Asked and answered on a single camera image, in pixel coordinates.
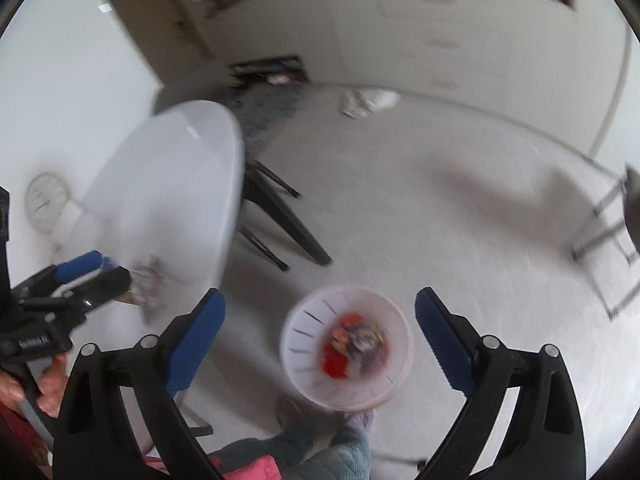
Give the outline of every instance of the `silver screw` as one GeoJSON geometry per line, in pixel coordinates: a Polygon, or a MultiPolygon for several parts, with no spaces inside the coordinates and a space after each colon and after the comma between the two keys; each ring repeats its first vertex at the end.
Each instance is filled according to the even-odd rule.
{"type": "Polygon", "coordinates": [[[84,356],[89,356],[95,352],[95,345],[93,343],[87,343],[80,349],[80,353],[84,356]]]}
{"type": "Polygon", "coordinates": [[[545,345],[545,352],[551,357],[558,357],[560,355],[560,351],[556,345],[545,345]]]}
{"type": "Polygon", "coordinates": [[[157,335],[145,335],[140,340],[140,346],[142,348],[153,348],[158,344],[158,336],[157,335]]]}
{"type": "Polygon", "coordinates": [[[486,335],[482,338],[482,344],[491,350],[495,350],[500,346],[500,341],[497,337],[486,335]]]}

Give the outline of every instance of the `round table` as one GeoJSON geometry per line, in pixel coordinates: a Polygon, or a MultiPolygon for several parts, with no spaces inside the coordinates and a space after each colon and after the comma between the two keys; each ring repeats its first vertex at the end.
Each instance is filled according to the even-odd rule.
{"type": "MultiPolygon", "coordinates": [[[[166,275],[163,307],[150,314],[112,301],[89,313],[72,334],[71,363],[87,342],[107,351],[161,333],[174,317],[193,310],[211,287],[220,286],[243,175],[240,127],[217,103],[177,105],[127,137],[82,200],[82,215],[58,259],[98,250],[130,267],[158,258],[166,275]]],[[[133,392],[123,395],[136,439],[148,450],[133,392]]]]}

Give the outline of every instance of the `clock face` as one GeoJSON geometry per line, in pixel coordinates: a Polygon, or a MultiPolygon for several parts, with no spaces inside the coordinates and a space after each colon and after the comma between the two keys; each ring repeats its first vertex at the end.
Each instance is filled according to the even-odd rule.
{"type": "Polygon", "coordinates": [[[70,199],[68,187],[62,179],[43,173],[31,181],[24,196],[27,218],[36,230],[50,234],[70,199]]]}

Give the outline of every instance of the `human hand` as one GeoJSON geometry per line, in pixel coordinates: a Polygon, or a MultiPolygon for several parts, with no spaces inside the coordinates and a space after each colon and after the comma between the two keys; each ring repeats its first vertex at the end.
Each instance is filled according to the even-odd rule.
{"type": "MultiPolygon", "coordinates": [[[[47,415],[57,417],[60,413],[60,404],[67,381],[66,355],[56,355],[51,360],[51,366],[38,380],[38,387],[42,393],[38,398],[38,407],[47,415]]],[[[0,402],[14,412],[20,413],[18,402],[24,399],[24,390],[20,383],[5,371],[0,370],[0,402]]]]}

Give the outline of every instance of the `gray pants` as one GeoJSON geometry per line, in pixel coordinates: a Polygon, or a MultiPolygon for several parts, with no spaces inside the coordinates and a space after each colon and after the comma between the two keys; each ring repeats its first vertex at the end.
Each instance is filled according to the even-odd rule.
{"type": "Polygon", "coordinates": [[[323,449],[305,460],[314,446],[315,436],[306,424],[295,424],[268,440],[247,438],[211,453],[222,463],[224,474],[271,455],[282,480],[367,480],[371,469],[369,437],[358,430],[340,430],[323,449]]]}

